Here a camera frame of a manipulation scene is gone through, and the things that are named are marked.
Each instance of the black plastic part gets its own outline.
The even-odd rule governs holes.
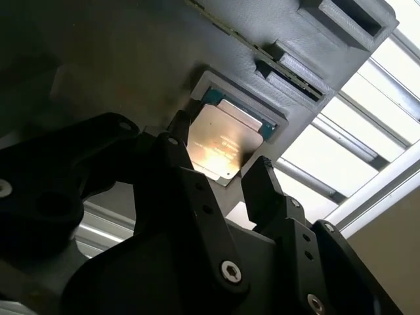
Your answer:
[[[135,236],[80,268],[64,292],[64,308],[77,312],[83,305],[89,314],[115,314],[110,292],[122,299],[136,291],[121,313],[197,314],[203,305],[206,314],[233,310],[247,296],[249,280],[207,178],[192,169],[184,143],[169,133],[156,138],[144,162],[134,185],[141,218]],[[239,267],[241,281],[224,278],[224,261]],[[119,280],[122,270],[132,269],[129,280]],[[164,292],[151,284],[154,278]],[[152,287],[159,293],[148,299]]]
[[[82,198],[124,180],[135,187],[135,235],[81,267],[77,255],[62,256],[75,263],[58,273],[70,278],[62,314],[313,314],[315,296],[321,314],[401,315],[336,228],[306,222],[265,157],[242,180],[262,235],[226,225],[207,178],[192,168],[185,128],[137,137],[129,120],[106,114],[0,151],[0,174],[14,188],[0,199],[1,258],[34,279],[50,268],[52,280],[53,254],[72,237]],[[223,276],[224,261],[241,270],[239,282]],[[16,288],[2,292],[31,306]],[[37,298],[48,299],[42,290]]]
[[[305,224],[303,207],[294,205],[292,198],[283,193],[272,163],[266,157],[260,156],[255,161],[242,177],[241,184],[249,220],[257,224],[254,231],[276,239],[278,225],[285,218]]]
[[[188,144],[188,133],[190,132],[191,117],[184,111],[179,110],[172,119],[168,131],[175,138],[181,140],[185,146]]]
[[[137,134],[128,119],[104,114],[1,150],[0,174],[12,194],[0,198],[0,253],[31,257],[63,249],[83,217],[80,186],[89,177],[83,162]]]
[[[312,231],[317,235],[328,294],[338,314],[402,315],[336,227],[319,220]]]
[[[313,312],[308,295],[316,296],[323,304],[323,314],[334,315],[327,294],[316,235],[295,219],[284,219],[278,227],[278,293],[287,304],[277,304],[278,314],[287,306],[286,314]]]

